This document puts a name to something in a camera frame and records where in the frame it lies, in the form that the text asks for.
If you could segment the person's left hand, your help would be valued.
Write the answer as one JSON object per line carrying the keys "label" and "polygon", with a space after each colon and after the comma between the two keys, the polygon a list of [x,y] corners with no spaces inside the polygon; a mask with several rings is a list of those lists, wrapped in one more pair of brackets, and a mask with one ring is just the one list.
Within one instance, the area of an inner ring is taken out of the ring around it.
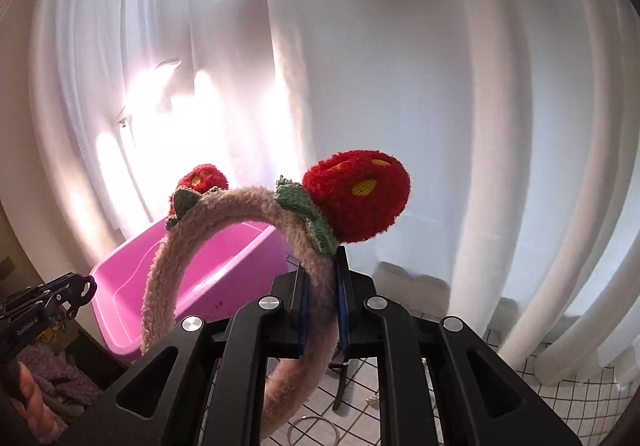
{"label": "person's left hand", "polygon": [[29,431],[40,444],[55,443],[65,430],[65,423],[44,402],[40,387],[22,362],[17,363],[16,382],[24,402],[14,400],[14,407],[25,420]]}

